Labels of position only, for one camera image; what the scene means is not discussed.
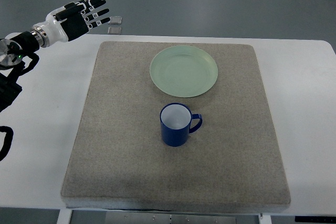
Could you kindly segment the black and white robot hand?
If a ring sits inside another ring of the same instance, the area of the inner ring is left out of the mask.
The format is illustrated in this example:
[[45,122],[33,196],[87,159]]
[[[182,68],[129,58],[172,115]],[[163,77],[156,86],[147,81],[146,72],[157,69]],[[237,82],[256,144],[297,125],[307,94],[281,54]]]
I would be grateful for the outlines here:
[[33,25],[30,33],[43,48],[57,42],[73,41],[110,21],[110,17],[104,17],[109,9],[101,9],[105,3],[105,0],[68,3],[50,12],[44,22]]

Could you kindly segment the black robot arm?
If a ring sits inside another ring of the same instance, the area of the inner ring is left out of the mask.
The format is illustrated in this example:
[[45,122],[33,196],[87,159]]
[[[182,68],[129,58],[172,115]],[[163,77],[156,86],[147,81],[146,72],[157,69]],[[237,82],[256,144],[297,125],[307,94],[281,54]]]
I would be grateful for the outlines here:
[[39,48],[34,32],[25,31],[13,38],[1,39],[1,71],[10,71],[7,76],[1,74],[1,111],[12,105],[21,93],[23,88],[17,80],[37,65]]

